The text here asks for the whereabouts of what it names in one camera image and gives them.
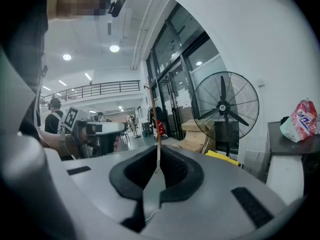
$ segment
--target ceiling pipe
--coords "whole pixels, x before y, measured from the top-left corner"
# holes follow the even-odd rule
[[[149,1],[149,4],[146,8],[145,14],[141,22],[141,26],[139,28],[138,37],[134,47],[133,60],[131,65],[132,70],[136,70],[138,68],[138,64],[142,56],[142,47],[145,43],[147,33],[151,28],[151,23],[153,22],[155,15],[158,15],[160,10],[163,9],[160,8],[160,4],[162,3],[162,1],[163,0]]]

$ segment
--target round ceiling light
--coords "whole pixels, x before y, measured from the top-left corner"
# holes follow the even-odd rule
[[[70,61],[70,60],[71,60],[71,55],[69,55],[69,54],[64,54],[64,55],[62,56],[62,58],[63,58],[65,61]]]
[[[118,45],[111,45],[110,46],[110,51],[113,52],[113,53],[116,53],[120,50],[119,46]]]

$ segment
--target balcony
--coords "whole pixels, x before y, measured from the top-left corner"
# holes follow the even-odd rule
[[[140,91],[140,80],[102,82],[92,85],[85,85],[55,92],[47,96],[40,96],[40,107],[45,108],[49,105],[53,97],[58,98],[61,103],[77,99],[108,95],[116,93],[128,93]]]

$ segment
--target plastic bag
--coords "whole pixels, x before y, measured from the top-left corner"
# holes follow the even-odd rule
[[[317,111],[313,102],[300,101],[295,111],[280,126],[280,130],[284,136],[295,143],[317,134]]]

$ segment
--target black industrial fan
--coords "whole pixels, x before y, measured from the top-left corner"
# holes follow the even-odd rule
[[[226,143],[247,135],[259,115],[259,99],[252,84],[234,72],[217,72],[205,78],[195,89],[192,115],[197,126],[207,136]],[[204,130],[202,125],[213,125],[215,130]]]

